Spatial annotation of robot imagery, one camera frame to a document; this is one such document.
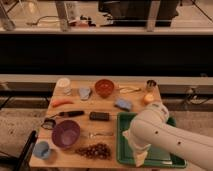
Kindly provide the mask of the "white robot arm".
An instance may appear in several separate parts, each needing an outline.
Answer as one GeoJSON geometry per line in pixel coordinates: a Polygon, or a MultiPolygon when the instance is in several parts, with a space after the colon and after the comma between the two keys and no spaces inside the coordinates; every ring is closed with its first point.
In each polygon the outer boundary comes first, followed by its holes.
{"type": "Polygon", "coordinates": [[[181,157],[206,171],[213,171],[213,138],[167,124],[169,111],[151,102],[130,122],[122,134],[133,151],[137,167],[144,164],[152,145],[181,157]]]}

